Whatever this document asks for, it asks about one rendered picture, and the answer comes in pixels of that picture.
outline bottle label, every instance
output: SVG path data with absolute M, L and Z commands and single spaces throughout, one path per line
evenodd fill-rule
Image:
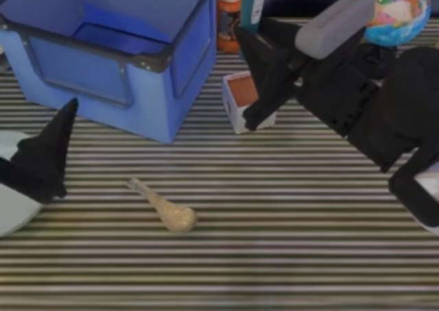
M 241 23 L 241 12 L 219 12 L 218 36 L 225 41 L 236 41 L 235 26 Z
M 252 25 L 258 24 L 261 21 L 263 3 L 265 0 L 254 0 L 252 10 Z

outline striped tablecloth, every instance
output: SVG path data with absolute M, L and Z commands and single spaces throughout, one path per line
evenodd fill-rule
M 432 21 L 414 44 L 437 38 Z M 172 146 L 79 118 L 68 199 L 0 241 L 0 310 L 439 310 L 439 238 L 388 175 L 295 101 L 232 133 L 221 78 L 244 69 L 218 56 Z M 0 129 L 35 134 L 53 114 L 0 77 Z M 134 176 L 196 208 L 198 228 L 166 231 Z

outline robotic hand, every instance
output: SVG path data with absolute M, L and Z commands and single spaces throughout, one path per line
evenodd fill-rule
M 416 150 L 389 188 L 439 235 L 439 49 L 406 51 L 380 88 L 351 65 L 374 6 L 374 0 L 339 0 L 303 27 L 264 19 L 258 36 L 237 27 L 259 93 L 244 119 L 255 130 L 295 97 L 382 172 Z

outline small white box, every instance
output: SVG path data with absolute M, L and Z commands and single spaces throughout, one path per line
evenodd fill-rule
M 234 90 L 234 92 L 232 92 L 230 82 L 243 79 L 250 79 L 250 81 L 241 83 L 243 86 L 240 90 Z M 222 99 L 224 108 L 226 109 L 235 133 L 238 135 L 247 133 L 249 130 L 246 128 L 246 121 L 243 114 L 250 105 L 258 100 L 258 94 L 250 71 L 224 76 L 222 83 Z M 275 112 L 269 116 L 259 125 L 258 130 L 275 125 L 276 115 L 277 113 Z

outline globe stand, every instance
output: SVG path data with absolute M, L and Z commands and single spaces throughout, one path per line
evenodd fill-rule
M 353 65 L 366 77 L 382 80 L 390 72 L 396 60 L 396 47 L 382 47 L 364 43 L 357 48 Z

